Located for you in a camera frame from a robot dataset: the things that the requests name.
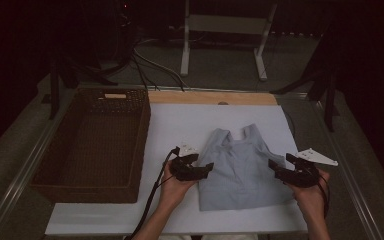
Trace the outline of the aluminium rail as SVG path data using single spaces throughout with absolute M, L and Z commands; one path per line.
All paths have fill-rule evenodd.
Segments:
M 311 102 L 315 115 L 317 116 L 317 121 L 326 135 L 329 146 L 333 150 L 333 155 L 335 159 L 339 162 L 339 172 L 341 174 L 342 180 L 345 183 L 346 189 L 349 193 L 349 196 L 353 202 L 354 208 L 359 216 L 360 222 L 366 232 L 366 235 L 369 240 L 384 240 L 383 234 L 381 233 L 373 215 L 370 211 L 370 208 L 367 204 L 365 197 L 362 194 L 362 191 L 357 184 L 346 156 L 342 152 L 336 137 L 332 132 L 329 131 L 328 127 L 324 121 L 324 108 L 320 102 Z
M 2 200 L 0 201 L 0 229 L 8 221 L 24 189 L 28 185 L 33 173 L 36 171 L 40 163 L 40 159 L 45 152 L 45 148 L 49 144 L 50 139 L 56 131 L 62 117 L 62 113 L 57 113 L 53 118 L 46 121 L 39 139 L 36 141 L 28 157 L 24 160 L 23 165 L 7 188 Z

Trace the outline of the brown woven basket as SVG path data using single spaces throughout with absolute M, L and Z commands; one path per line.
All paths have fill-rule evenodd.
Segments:
M 135 203 L 150 116 L 144 89 L 79 89 L 30 186 L 53 203 Z

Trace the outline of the black tripod stand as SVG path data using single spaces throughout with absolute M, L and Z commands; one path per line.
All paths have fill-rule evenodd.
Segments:
M 102 85 L 116 86 L 115 82 L 104 78 L 102 75 L 99 75 L 70 57 L 59 55 L 50 56 L 49 65 L 50 93 L 44 97 L 44 101 L 48 102 L 51 106 L 49 119 L 54 119 L 60 109 L 60 82 L 63 82 L 65 86 L 70 89 L 74 89 L 79 85 L 74 70 L 79 70 L 81 73 Z
M 271 94 L 283 95 L 312 82 L 313 85 L 307 93 L 307 98 L 310 101 L 320 101 L 322 97 L 325 97 L 324 122 L 331 132 L 334 131 L 336 75 L 341 53 L 337 33 L 338 24 L 332 22 L 320 38 L 301 77 L 291 84 L 271 91 Z

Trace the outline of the light blue knitted sweater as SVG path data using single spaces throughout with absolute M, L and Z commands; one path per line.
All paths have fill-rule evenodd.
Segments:
M 252 209 L 292 199 L 292 190 L 269 168 L 270 161 L 284 166 L 285 158 L 269 150 L 256 125 L 242 133 L 236 140 L 230 131 L 216 129 L 207 141 L 199 164 L 211 163 L 213 169 L 198 185 L 202 211 Z

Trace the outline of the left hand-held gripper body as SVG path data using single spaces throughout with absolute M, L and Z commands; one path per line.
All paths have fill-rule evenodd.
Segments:
M 170 165 L 170 173 L 175 176 L 179 181 L 196 181 L 203 178 L 202 173 L 198 171 L 198 167 L 194 163 L 187 164 L 186 156 L 190 154 L 198 154 L 196 148 L 187 144 L 181 144 L 175 149 L 176 157 L 172 160 Z

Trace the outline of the white table mat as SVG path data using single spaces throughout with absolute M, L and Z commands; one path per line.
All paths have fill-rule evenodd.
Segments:
M 45 233 L 67 235 L 127 235 L 137 226 L 162 162 L 174 147 L 187 144 L 199 151 L 211 132 L 227 129 L 241 136 L 241 129 L 256 125 L 271 152 L 285 155 L 297 147 L 279 106 L 251 105 L 151 105 L 138 201 L 134 204 L 55 205 Z M 263 208 L 199 210 L 199 194 L 192 187 L 168 221 L 166 234 L 234 234 L 304 232 L 306 224 L 294 202 Z

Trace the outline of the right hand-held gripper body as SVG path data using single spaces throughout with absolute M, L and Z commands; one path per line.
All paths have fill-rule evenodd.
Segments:
M 292 164 L 294 166 L 293 170 L 283 167 L 283 176 L 278 179 L 300 188 L 309 188 L 319 182 L 320 174 L 315 163 L 330 166 L 339 165 L 336 160 L 332 160 L 312 148 L 297 152 L 294 156 L 300 158 L 302 164 L 296 166 Z

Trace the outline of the white metal stand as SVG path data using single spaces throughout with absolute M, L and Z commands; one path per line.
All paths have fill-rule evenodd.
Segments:
M 261 81 L 267 80 L 267 67 L 263 61 L 263 51 L 271 30 L 274 16 L 277 10 L 277 3 L 272 3 L 265 18 L 233 17 L 219 15 L 200 15 L 190 12 L 190 0 L 185 0 L 184 14 L 184 38 L 183 51 L 180 66 L 180 75 L 187 76 L 189 73 L 190 59 L 190 32 L 217 32 L 232 34 L 261 35 L 261 42 L 254 49 L 254 59 Z

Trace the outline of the person's left hand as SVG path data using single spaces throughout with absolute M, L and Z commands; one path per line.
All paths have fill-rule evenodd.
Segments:
M 173 211 L 184 199 L 188 190 L 196 184 L 196 181 L 179 181 L 171 172 L 172 161 L 169 160 L 164 168 L 161 182 L 158 209 Z

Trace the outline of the person's right hand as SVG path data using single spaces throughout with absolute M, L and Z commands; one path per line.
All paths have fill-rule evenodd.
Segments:
M 306 221 L 325 219 L 324 195 L 328 192 L 327 182 L 330 175 L 321 169 L 319 169 L 319 174 L 319 184 L 309 188 L 299 188 L 288 184 Z

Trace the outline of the wooden board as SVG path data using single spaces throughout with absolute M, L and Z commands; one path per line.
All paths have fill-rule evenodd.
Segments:
M 149 91 L 148 96 L 151 103 L 277 105 L 275 97 L 268 93 Z

